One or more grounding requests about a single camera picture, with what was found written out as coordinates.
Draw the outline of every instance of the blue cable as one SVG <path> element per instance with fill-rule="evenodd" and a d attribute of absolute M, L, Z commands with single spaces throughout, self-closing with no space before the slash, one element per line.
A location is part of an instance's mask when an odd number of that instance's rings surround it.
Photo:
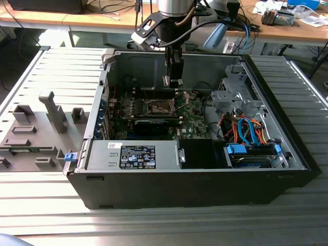
<path fill-rule="evenodd" d="M 242 52 L 240 54 L 244 53 L 244 51 L 246 50 L 246 47 L 248 45 L 248 40 L 249 40 L 249 37 L 250 37 L 250 32 L 249 32 L 248 27 L 245 24 L 245 22 L 243 22 L 243 25 L 245 26 L 245 30 L 246 30 L 246 34 L 247 34 L 247 39 L 246 39 L 246 43 L 245 43 L 244 49 L 242 50 Z"/>
<path fill-rule="evenodd" d="M 253 124 L 252 122 L 249 120 L 249 119 L 246 119 L 246 118 L 243 118 L 239 121 L 238 123 L 238 134 L 240 136 L 240 138 L 247 144 L 247 145 L 251 145 L 250 142 L 248 142 L 248 140 L 246 138 L 244 138 L 243 134 L 242 134 L 242 131 L 241 131 L 241 125 L 242 125 L 242 122 L 246 120 L 248 122 L 248 125 L 250 125 L 250 132 L 251 132 L 251 137 L 252 137 L 252 141 L 253 143 L 255 143 L 257 146 L 260 145 L 256 135 L 255 135 L 255 130 L 254 130 L 254 127 L 253 127 Z"/>

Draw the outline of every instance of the power cable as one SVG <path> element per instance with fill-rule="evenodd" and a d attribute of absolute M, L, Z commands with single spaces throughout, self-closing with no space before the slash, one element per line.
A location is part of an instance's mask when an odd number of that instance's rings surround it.
<path fill-rule="evenodd" d="M 5 0 L 2 0 L 2 3 L 3 3 L 3 5 L 4 5 L 4 7 L 5 7 L 5 9 L 6 9 L 6 11 L 7 11 L 7 13 L 8 14 L 10 14 L 10 16 L 17 22 L 17 24 L 19 24 L 20 25 L 20 27 L 21 28 L 23 28 L 24 29 L 24 27 L 21 25 L 21 23 L 19 23 L 19 21 L 9 12 L 9 10 L 7 9 L 7 6 L 6 6 L 6 4 L 5 4 Z M 36 41 L 35 40 L 35 38 L 30 34 L 30 33 L 28 33 L 29 34 L 29 36 L 35 41 L 35 43 L 37 43 L 37 45 L 39 45 L 40 47 L 41 47 L 41 45 L 39 44 L 39 42 L 38 41 Z"/>

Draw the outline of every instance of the metal slatted platform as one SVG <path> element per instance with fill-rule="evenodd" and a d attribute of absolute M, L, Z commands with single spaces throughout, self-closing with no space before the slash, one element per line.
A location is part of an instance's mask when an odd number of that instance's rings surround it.
<path fill-rule="evenodd" d="M 40 51 L 13 89 L 18 93 L 0 107 L 1 136 L 11 126 L 15 103 L 32 101 L 34 110 L 46 110 L 33 100 L 43 88 L 57 92 L 65 111 L 89 112 L 100 54 L 100 49 Z M 327 244 L 328 111 L 292 63 L 272 56 L 253 60 L 323 171 L 309 185 L 264 206 L 90 211 L 61 172 L 0 173 L 0 232 L 36 246 Z"/>

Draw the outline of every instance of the green circuit board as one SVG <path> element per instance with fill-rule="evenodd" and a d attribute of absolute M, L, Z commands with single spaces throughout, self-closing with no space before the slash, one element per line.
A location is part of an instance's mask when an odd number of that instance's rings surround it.
<path fill-rule="evenodd" d="M 164 114 L 168 110 L 166 102 L 168 99 L 154 99 L 151 105 L 154 107 L 155 114 Z M 118 110 L 115 111 L 113 123 L 114 123 L 114 139 L 143 139 L 143 140 L 175 140 L 175 139 L 204 139 L 210 138 L 209 129 L 206 125 L 201 111 L 201 98 L 190 97 L 186 104 L 186 98 L 179 96 L 174 99 L 174 119 L 163 119 L 165 121 L 172 120 L 177 122 L 176 126 L 169 127 L 168 133 L 159 136 L 138 136 L 134 132 L 134 119 L 136 113 L 136 107 L 132 105 L 136 104 L 135 99 L 130 95 L 123 95 L 118 98 Z M 138 101 L 137 112 L 141 115 L 147 114 L 148 107 L 143 104 L 142 101 Z"/>

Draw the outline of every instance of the motherboard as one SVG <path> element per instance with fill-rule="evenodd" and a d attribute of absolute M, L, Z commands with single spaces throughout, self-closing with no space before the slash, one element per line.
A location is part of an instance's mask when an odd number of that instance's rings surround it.
<path fill-rule="evenodd" d="M 192 91 L 152 95 L 125 92 L 109 100 L 110 139 L 175 140 L 210 138 L 202 101 Z"/>

